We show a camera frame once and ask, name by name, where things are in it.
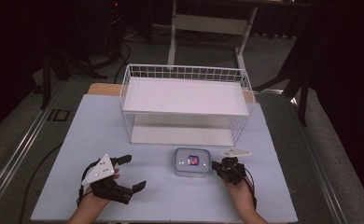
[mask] wire shelf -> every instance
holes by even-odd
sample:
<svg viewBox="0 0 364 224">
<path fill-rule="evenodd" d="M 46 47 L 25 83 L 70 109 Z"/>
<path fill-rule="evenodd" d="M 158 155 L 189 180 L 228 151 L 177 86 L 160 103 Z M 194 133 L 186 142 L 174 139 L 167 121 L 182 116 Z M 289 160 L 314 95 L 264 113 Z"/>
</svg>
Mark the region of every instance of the wire shelf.
<svg viewBox="0 0 364 224">
<path fill-rule="evenodd" d="M 127 66 L 120 98 L 132 143 L 211 146 L 233 146 L 256 102 L 246 70 L 151 64 Z"/>
</svg>

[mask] human arm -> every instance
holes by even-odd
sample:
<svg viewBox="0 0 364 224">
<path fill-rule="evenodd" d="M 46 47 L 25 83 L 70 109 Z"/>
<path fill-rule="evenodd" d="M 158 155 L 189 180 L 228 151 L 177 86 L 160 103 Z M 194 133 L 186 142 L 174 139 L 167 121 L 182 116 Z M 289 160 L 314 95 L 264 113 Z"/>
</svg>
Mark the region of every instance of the human arm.
<svg viewBox="0 0 364 224">
<path fill-rule="evenodd" d="M 91 187 L 86 189 L 86 196 L 84 196 L 75 213 L 66 222 L 67 224 L 91 224 L 101 215 L 104 208 L 109 204 L 108 199 L 102 199 L 95 196 L 91 192 Z"/>
<path fill-rule="evenodd" d="M 234 186 L 232 183 L 227 183 L 224 180 L 223 183 L 229 191 L 234 208 L 244 224 L 267 223 L 267 221 L 255 210 L 251 191 L 244 181 L 241 181 L 237 186 Z"/>
</svg>

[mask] wire rack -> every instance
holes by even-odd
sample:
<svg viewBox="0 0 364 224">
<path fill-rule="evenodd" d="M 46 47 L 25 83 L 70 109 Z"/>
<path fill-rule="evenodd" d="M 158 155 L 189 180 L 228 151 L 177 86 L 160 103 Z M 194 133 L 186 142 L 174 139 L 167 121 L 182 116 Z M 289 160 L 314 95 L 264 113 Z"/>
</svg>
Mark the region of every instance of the wire rack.
<svg viewBox="0 0 364 224">
<path fill-rule="evenodd" d="M 234 82 L 239 83 L 243 94 L 250 95 L 247 102 L 249 114 L 251 114 L 255 96 L 253 95 L 251 85 L 246 70 L 221 67 L 203 67 L 203 66 L 179 66 L 179 65 L 154 65 L 154 64 L 129 64 L 126 68 L 121 91 L 120 91 L 120 107 L 123 111 L 126 95 L 129 90 L 129 84 L 132 77 L 144 78 L 175 78 L 189 79 L 200 81 L 215 81 L 215 82 Z M 126 113 L 123 111 L 123 118 L 126 126 L 127 134 L 132 140 L 133 126 L 136 113 Z M 228 116 L 228 125 L 231 131 L 232 144 L 234 145 L 248 117 Z"/>
</svg>

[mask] black cable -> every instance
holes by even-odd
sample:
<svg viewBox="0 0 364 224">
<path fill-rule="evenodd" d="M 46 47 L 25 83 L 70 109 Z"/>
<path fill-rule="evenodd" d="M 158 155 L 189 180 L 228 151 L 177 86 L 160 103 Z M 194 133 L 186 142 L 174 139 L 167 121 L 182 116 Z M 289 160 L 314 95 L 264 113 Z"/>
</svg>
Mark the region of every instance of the black cable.
<svg viewBox="0 0 364 224">
<path fill-rule="evenodd" d="M 245 168 L 245 170 L 248 172 L 249 176 L 251 177 L 251 181 L 252 181 L 252 188 L 255 192 L 255 181 L 254 181 L 254 177 L 252 177 L 252 174 Z"/>
<path fill-rule="evenodd" d="M 127 53 L 126 58 L 124 58 L 124 56 L 121 53 L 119 54 L 120 58 L 123 60 L 123 63 L 121 64 L 120 68 L 118 69 L 118 71 L 115 74 L 115 79 L 113 80 L 114 84 L 116 84 L 116 79 L 118 78 L 121 68 L 123 68 L 124 65 L 129 64 L 128 60 L 129 60 L 130 54 L 132 52 L 132 49 L 130 48 L 130 46 L 128 46 L 124 41 L 122 41 L 121 44 L 127 47 L 128 53 Z"/>
<path fill-rule="evenodd" d="M 100 63 L 95 63 L 95 64 L 87 64 L 86 66 L 88 66 L 89 68 L 92 68 L 92 69 L 104 68 L 104 67 L 107 67 L 107 66 L 115 63 L 117 59 L 118 59 L 118 54 L 112 53 L 112 54 L 110 54 L 110 56 L 108 57 L 108 59 L 106 61 L 100 62 Z"/>
<path fill-rule="evenodd" d="M 177 35 L 176 37 L 180 37 L 180 38 L 183 38 L 189 42 L 196 42 L 196 43 L 200 43 L 200 42 L 203 42 L 203 41 L 207 41 L 207 42 L 224 42 L 230 38 L 233 37 L 233 35 L 227 35 L 227 34 L 221 34 L 221 35 L 218 35 L 217 37 L 215 38 L 209 38 L 207 36 L 205 36 L 204 32 L 197 32 L 197 31 L 184 31 L 185 33 L 188 33 L 188 34 L 192 34 L 192 35 L 195 35 L 195 38 L 192 38 L 192 37 L 187 37 L 187 36 L 184 36 L 184 35 Z"/>
<path fill-rule="evenodd" d="M 81 181 L 84 180 L 84 178 L 86 178 L 86 174 L 87 172 L 90 170 L 90 168 L 92 168 L 93 166 L 95 166 L 101 159 L 98 159 L 98 161 L 95 161 L 95 162 L 92 162 L 87 168 L 86 170 L 84 170 L 83 172 L 83 175 L 82 175 L 82 179 Z M 84 191 L 84 188 L 83 188 L 83 185 L 80 184 L 80 189 L 79 189 L 79 194 L 78 194 L 78 198 L 77 198 L 77 206 L 79 206 L 80 204 L 80 201 L 86 196 L 88 195 L 89 193 L 83 195 L 83 191 Z"/>
<path fill-rule="evenodd" d="M 30 181 L 28 182 L 28 186 L 27 189 L 25 190 L 25 194 L 24 194 L 24 200 L 22 202 L 22 206 L 21 206 L 21 212 L 20 212 L 20 218 L 19 218 L 19 224 L 22 223 L 22 219 L 24 218 L 24 212 L 25 212 L 25 205 L 27 203 L 27 198 L 28 198 L 28 192 L 30 191 L 30 187 L 31 184 L 34 180 L 34 177 L 37 173 L 37 171 L 39 170 L 40 166 L 43 164 L 43 162 L 45 162 L 45 160 L 53 153 L 55 152 L 57 149 L 59 149 L 61 146 L 63 145 L 63 143 L 59 144 L 58 146 L 56 146 L 54 149 L 51 150 L 51 152 L 48 153 L 48 155 L 46 155 L 46 157 L 39 163 L 39 165 L 36 167 L 36 169 L 34 170 L 34 173 L 31 175 Z"/>
</svg>

